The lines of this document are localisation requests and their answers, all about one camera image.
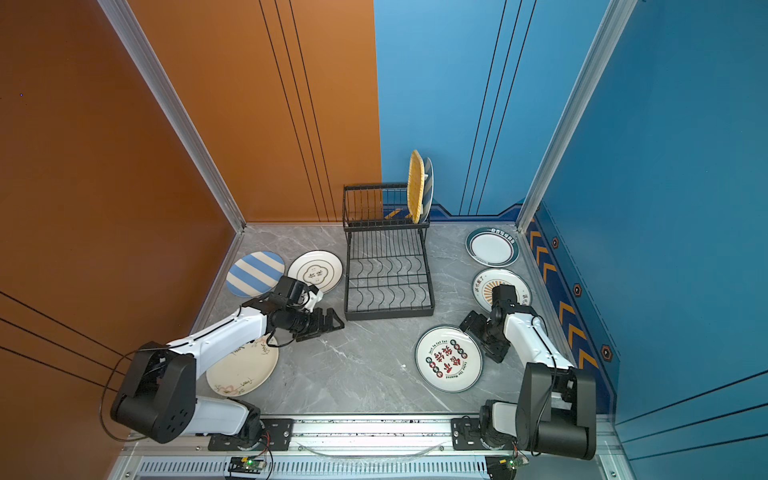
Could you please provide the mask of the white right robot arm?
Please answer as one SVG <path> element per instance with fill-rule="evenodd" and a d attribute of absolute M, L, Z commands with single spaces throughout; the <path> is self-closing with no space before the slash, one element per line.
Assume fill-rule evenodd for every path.
<path fill-rule="evenodd" d="M 513 349 L 524 366 L 517 401 L 488 400 L 481 407 L 479 435 L 488 448 L 594 458 L 594 375 L 561 355 L 540 315 L 518 301 L 514 286 L 493 287 L 491 314 L 486 317 L 472 311 L 460 329 L 479 344 L 488 359 L 500 363 Z"/>

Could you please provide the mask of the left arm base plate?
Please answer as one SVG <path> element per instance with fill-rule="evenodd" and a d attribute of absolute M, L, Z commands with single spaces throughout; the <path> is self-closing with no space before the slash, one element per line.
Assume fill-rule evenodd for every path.
<path fill-rule="evenodd" d="M 235 435 L 214 434 L 210 436 L 208 450 L 271 452 L 287 451 L 293 434 L 294 420 L 291 418 L 261 418 L 249 421 Z"/>

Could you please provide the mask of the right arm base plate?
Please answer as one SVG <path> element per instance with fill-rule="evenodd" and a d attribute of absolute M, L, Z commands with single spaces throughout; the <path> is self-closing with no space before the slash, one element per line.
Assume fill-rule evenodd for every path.
<path fill-rule="evenodd" d="M 450 428 L 455 451 L 496 450 L 499 447 L 490 425 L 477 417 L 452 418 Z"/>

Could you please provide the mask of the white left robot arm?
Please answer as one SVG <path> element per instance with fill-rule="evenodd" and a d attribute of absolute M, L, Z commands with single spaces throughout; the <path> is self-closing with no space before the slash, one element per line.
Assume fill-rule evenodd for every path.
<path fill-rule="evenodd" d="M 127 373 L 108 413 L 99 419 L 166 444 L 179 436 L 208 435 L 250 450 L 265 440 L 258 407 L 244 401 L 200 397 L 196 384 L 216 363 L 244 345 L 278 330 L 302 342 L 342 330 L 334 309 L 322 309 L 318 287 L 283 276 L 269 292 L 234 313 L 168 344 L 148 342 L 126 354 Z"/>

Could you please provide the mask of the white plate red characters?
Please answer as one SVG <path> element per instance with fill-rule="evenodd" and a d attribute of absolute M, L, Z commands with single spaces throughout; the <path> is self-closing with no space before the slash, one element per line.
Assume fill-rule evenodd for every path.
<path fill-rule="evenodd" d="M 414 356 L 421 377 L 442 392 L 469 390 L 483 371 L 480 347 L 458 327 L 438 326 L 426 331 L 415 345 Z"/>

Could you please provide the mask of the yellow woven tray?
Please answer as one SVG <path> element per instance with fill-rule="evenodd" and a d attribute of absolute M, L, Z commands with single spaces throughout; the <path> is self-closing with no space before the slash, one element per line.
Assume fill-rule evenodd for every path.
<path fill-rule="evenodd" d="M 425 163 L 417 150 L 410 156 L 407 183 L 407 206 L 410 219 L 414 224 L 420 222 L 423 211 L 424 182 L 426 180 Z"/>

